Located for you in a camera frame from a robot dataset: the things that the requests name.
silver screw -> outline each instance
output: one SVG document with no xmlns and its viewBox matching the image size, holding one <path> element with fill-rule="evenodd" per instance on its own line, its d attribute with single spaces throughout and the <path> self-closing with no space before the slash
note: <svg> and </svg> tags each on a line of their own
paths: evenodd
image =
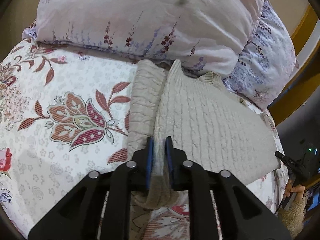
<svg viewBox="0 0 320 240">
<path fill-rule="evenodd" d="M 99 177 L 99 172 L 97 172 L 97 171 L 91 171 L 91 172 L 89 173 L 89 177 L 90 177 L 91 179 L 96 179 L 97 177 Z"/>
<path fill-rule="evenodd" d="M 231 175 L 230 171 L 227 171 L 227 170 L 222 170 L 222 171 L 220 171 L 220 174 L 221 174 L 221 176 L 224 177 L 224 178 L 229 178 L 230 175 Z"/>
<path fill-rule="evenodd" d="M 126 165 L 128 168 L 134 168 L 137 163 L 135 161 L 128 161 Z"/>
<path fill-rule="evenodd" d="M 192 167 L 193 165 L 193 162 L 192 161 L 189 161 L 189 160 L 186 160 L 182 163 L 183 166 L 187 167 L 187 168 L 190 168 Z"/>
</svg>

tan fleece sleeve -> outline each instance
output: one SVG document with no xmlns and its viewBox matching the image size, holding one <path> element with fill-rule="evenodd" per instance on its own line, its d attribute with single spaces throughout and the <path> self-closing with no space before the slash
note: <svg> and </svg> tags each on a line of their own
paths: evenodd
<svg viewBox="0 0 320 240">
<path fill-rule="evenodd" d="M 301 202 L 293 202 L 288 211 L 280 208 L 278 213 L 279 220 L 289 230 L 291 237 L 294 239 L 303 229 L 304 208 L 307 198 L 304 197 Z"/>
</svg>

mattress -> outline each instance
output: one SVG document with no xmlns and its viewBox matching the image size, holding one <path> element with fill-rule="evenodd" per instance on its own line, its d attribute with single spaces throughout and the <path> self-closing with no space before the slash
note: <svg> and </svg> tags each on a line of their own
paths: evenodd
<svg viewBox="0 0 320 240">
<path fill-rule="evenodd" d="M 134 60 L 32 39 L 1 63 L 0 203 L 23 236 L 89 171 L 109 172 L 127 160 L 136 69 Z M 264 118 L 283 152 L 270 113 Z M 287 180 L 282 165 L 248 188 L 274 212 Z M 131 238 L 190 235 L 187 198 L 154 211 L 133 203 L 131 211 Z"/>
</svg>

pillow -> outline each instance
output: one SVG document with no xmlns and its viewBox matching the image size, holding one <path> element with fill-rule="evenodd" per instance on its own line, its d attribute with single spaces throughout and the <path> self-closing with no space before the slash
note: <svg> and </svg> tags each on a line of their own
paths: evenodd
<svg viewBox="0 0 320 240">
<path fill-rule="evenodd" d="M 287 29 L 269 0 L 264 0 L 254 37 L 248 41 L 236 67 L 223 82 L 227 89 L 265 110 L 281 93 L 297 63 Z"/>
<path fill-rule="evenodd" d="M 36 41 L 126 57 L 179 58 L 197 75 L 227 76 L 262 5 L 262 0 L 40 0 Z"/>
</svg>

person's hand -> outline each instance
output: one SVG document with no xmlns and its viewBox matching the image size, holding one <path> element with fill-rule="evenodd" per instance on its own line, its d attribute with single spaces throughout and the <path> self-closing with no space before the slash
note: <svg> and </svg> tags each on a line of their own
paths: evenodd
<svg viewBox="0 0 320 240">
<path fill-rule="evenodd" d="M 297 195 L 296 195 L 294 200 L 296 202 L 301 202 L 302 199 L 303 199 L 303 194 L 304 194 L 304 190 L 305 190 L 304 186 L 303 185 L 297 185 L 295 187 L 292 187 L 291 183 L 292 183 L 292 180 L 289 179 L 289 181 L 288 181 L 288 183 L 287 183 L 287 185 L 286 185 L 286 187 L 284 189 L 283 197 L 284 198 L 290 197 L 291 193 L 296 192 Z"/>
</svg>

